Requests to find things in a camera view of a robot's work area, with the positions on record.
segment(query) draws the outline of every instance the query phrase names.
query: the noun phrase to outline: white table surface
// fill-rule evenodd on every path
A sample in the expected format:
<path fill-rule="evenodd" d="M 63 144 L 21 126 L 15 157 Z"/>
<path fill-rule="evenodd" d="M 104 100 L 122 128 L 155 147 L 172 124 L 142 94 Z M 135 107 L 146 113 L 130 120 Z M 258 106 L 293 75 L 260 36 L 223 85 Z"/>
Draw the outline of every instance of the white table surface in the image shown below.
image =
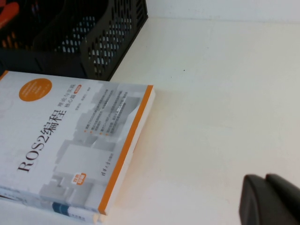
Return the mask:
<path fill-rule="evenodd" d="M 300 24 L 149 19 L 112 81 L 157 96 L 105 225 L 239 225 L 245 174 L 300 186 Z M 81 224 L 0 209 L 2 225 Z"/>

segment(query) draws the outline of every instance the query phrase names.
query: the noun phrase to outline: book spine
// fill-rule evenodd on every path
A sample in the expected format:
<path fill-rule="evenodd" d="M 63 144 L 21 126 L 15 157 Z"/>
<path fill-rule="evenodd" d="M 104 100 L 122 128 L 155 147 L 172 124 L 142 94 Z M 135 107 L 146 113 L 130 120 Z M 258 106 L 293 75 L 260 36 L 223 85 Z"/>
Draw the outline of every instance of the book spine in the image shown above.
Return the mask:
<path fill-rule="evenodd" d="M 21 203 L 38 209 L 56 212 L 71 218 L 88 223 L 96 223 L 100 220 L 100 214 L 77 207 L 72 207 L 57 202 L 44 201 L 30 195 L 22 195 L 17 190 L 11 190 L 0 186 L 0 198 L 15 203 Z"/>

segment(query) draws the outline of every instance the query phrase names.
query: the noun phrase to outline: black object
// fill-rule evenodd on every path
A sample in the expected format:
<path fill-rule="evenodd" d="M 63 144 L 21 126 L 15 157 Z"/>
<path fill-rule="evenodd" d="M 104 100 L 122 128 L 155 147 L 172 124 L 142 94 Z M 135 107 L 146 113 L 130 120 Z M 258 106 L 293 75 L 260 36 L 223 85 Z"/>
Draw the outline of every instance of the black object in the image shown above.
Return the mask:
<path fill-rule="evenodd" d="M 0 74 L 110 80 L 147 18 L 145 0 L 65 0 L 34 37 L 32 51 L 0 49 Z"/>
<path fill-rule="evenodd" d="M 246 175 L 240 219 L 242 225 L 300 225 L 300 189 L 275 174 Z"/>

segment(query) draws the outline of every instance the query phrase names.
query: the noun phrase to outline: orange object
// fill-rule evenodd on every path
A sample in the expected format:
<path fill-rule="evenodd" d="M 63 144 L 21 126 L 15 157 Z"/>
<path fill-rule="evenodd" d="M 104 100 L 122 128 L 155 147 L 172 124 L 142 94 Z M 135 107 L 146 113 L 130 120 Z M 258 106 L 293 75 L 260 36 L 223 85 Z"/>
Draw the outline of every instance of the orange object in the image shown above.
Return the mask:
<path fill-rule="evenodd" d="M 0 0 L 0 7 L 2 6 L 3 2 L 6 1 Z M 0 28 L 4 27 L 9 21 L 11 21 L 19 13 L 19 10 L 19 4 L 16 2 L 5 5 L 0 14 Z"/>
<path fill-rule="evenodd" d="M 6 0 L 0 0 L 0 7 L 5 7 Z"/>

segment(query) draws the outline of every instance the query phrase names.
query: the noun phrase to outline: book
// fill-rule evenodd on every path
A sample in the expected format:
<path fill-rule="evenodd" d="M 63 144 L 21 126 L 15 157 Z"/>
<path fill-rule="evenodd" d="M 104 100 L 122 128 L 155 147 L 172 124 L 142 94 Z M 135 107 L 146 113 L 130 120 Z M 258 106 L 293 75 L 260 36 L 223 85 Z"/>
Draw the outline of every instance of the book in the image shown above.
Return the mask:
<path fill-rule="evenodd" d="M 6 71 L 2 199 L 98 221 L 116 199 L 154 98 L 151 85 Z"/>

